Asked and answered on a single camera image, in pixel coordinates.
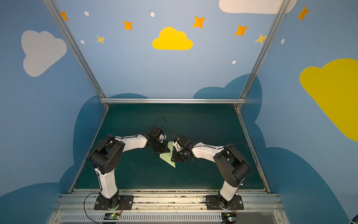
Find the light green paper sheet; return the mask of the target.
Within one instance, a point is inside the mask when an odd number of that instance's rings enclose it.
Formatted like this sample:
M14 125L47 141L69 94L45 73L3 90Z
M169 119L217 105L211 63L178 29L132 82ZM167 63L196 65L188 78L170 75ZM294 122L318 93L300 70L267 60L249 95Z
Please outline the light green paper sheet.
M163 153L160 154L159 157L164 160L166 163L168 163L169 165L171 165L173 168L176 168L176 164L174 161L172 161L172 154L173 154L173 142L170 141L168 142L168 149L169 149L169 153Z

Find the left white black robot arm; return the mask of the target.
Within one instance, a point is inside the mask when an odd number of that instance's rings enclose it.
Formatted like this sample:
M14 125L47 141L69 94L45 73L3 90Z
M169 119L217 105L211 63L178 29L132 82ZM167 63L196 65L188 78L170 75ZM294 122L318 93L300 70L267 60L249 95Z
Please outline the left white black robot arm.
M121 155L129 150L145 147L150 147L155 152L167 153L169 148L166 138L164 133L158 135L137 134L127 137L107 135L103 138L89 157L100 185L94 209L101 211L131 210L134 196L121 196L116 185L115 168Z

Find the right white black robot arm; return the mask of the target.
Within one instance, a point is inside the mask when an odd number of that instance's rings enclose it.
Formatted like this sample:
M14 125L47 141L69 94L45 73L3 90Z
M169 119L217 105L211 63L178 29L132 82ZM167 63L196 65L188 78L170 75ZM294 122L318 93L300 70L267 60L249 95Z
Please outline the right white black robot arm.
M251 165L235 147L234 144L226 146L211 146L202 142L182 143L180 140L172 142L173 162L184 162L187 159L198 158L214 162L224 179L218 195L213 196L205 203L211 210L234 210L237 203L237 190L243 181L249 176Z

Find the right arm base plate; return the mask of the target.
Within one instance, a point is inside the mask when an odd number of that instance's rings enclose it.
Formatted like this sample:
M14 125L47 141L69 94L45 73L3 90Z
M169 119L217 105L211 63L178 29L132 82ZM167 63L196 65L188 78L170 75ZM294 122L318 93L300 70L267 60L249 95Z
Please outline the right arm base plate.
M207 195L204 196L203 202L208 210L244 210L242 197L234 195L230 201L226 201L220 195Z

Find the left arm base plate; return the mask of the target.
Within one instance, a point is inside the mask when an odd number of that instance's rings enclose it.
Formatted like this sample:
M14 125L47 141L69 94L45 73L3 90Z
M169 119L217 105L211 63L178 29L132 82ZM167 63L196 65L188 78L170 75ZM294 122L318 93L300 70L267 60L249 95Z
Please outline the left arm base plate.
M94 210L131 210L133 200L133 195L115 194L112 198L105 198L102 194L99 194L95 202Z

